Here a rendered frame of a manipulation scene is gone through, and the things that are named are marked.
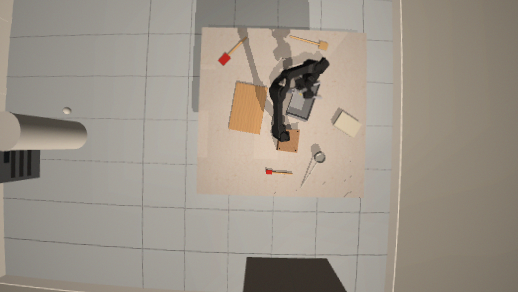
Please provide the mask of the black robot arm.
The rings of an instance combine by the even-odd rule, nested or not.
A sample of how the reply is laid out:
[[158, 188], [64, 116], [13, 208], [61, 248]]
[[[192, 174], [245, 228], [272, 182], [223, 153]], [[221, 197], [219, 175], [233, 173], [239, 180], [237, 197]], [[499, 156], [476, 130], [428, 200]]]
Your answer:
[[[272, 136], [280, 142], [290, 141], [289, 131], [286, 132], [286, 126], [282, 124], [283, 117], [283, 101], [286, 98], [286, 93], [290, 88], [290, 83], [293, 78], [309, 73], [307, 80], [309, 83], [314, 83], [327, 67], [330, 65], [326, 58], [318, 60], [307, 59], [303, 64], [283, 70], [279, 77], [275, 78], [269, 87], [269, 94], [273, 101], [274, 125], [272, 126]], [[286, 84], [280, 85], [282, 80], [286, 79]], [[307, 87], [305, 81], [306, 77], [295, 81], [296, 88], [302, 90]]]

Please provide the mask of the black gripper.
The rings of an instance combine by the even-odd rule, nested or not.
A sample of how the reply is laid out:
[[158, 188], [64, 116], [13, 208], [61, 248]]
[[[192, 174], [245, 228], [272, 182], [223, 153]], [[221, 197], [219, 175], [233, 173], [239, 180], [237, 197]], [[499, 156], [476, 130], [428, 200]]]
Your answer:
[[308, 76], [309, 73], [305, 73], [303, 76], [306, 77], [305, 81], [307, 83], [307, 90], [308, 91], [304, 91], [303, 92], [303, 98], [306, 99], [306, 98], [313, 98], [314, 97], [314, 91], [311, 90], [311, 87], [313, 87], [313, 84], [316, 84], [316, 81], [314, 83], [309, 83], [308, 80], [307, 80], [307, 76]]

